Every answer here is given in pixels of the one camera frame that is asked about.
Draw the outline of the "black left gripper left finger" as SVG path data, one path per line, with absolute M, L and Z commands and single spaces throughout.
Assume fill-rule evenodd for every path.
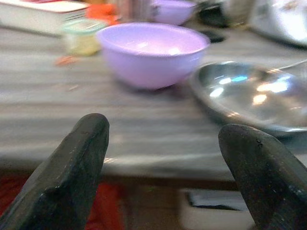
M 27 179 L 0 218 L 3 230 L 83 230 L 109 140 L 109 122 L 83 116 Z

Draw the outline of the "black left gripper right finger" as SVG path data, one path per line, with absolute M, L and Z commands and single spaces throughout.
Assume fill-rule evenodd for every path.
M 221 154 L 259 230 L 307 228 L 307 168 L 275 137 L 228 124 Z

